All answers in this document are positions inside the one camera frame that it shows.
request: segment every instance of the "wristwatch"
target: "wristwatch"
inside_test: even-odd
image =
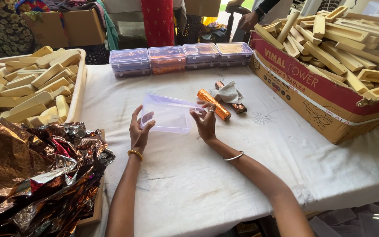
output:
[[[261,10],[261,8],[259,8],[259,7],[256,7],[255,9],[254,9],[254,11],[257,13],[257,15],[258,15],[258,22],[260,22],[260,21],[262,21],[263,19],[264,19],[264,12],[263,12],[263,10]]]

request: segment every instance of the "person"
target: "person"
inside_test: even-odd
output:
[[[242,5],[244,0],[232,0],[226,5]],[[245,14],[239,20],[241,30],[249,32],[254,29],[255,24],[270,24],[277,18],[287,18],[291,9],[292,0],[255,0],[250,13]]]
[[[198,101],[197,103],[208,110],[208,112],[204,110],[201,114],[190,111],[197,124],[200,137],[224,159],[229,159],[230,164],[235,166],[267,196],[273,207],[281,237],[314,237],[308,220],[291,189],[264,165],[221,142],[216,137],[215,132],[216,105],[205,101]],[[150,121],[144,129],[140,128],[141,119],[137,120],[137,117],[142,107],[140,105],[132,115],[130,124],[131,151],[129,151],[128,163],[112,199],[105,237],[134,236],[134,198],[137,176],[140,163],[143,161],[142,154],[147,144],[149,131],[156,123],[156,121]]]

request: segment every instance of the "cardboard box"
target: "cardboard box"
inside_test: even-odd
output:
[[[220,0],[185,0],[187,15],[217,17]]]
[[[64,19],[62,28],[60,14]],[[42,13],[43,22],[34,22],[27,15],[22,17],[29,25],[40,45],[65,48],[103,44],[105,32],[100,25],[95,9],[64,13]]]
[[[330,142],[337,144],[379,126],[379,100],[314,74],[255,32],[251,70]]]

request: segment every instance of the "table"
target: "table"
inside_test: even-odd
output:
[[[103,236],[110,200],[127,162],[131,114],[146,93],[196,101],[199,89],[234,80],[247,113],[216,122],[219,139],[264,164],[292,189],[304,211],[379,201],[379,129],[333,145],[248,67],[116,79],[109,65],[88,65],[81,120],[105,129],[116,155],[105,171],[103,219],[78,236]],[[270,202],[200,138],[150,132],[136,189],[135,236],[215,236],[272,213]]]

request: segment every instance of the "red fabric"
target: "red fabric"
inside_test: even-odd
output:
[[[173,46],[173,0],[141,0],[149,47]]]

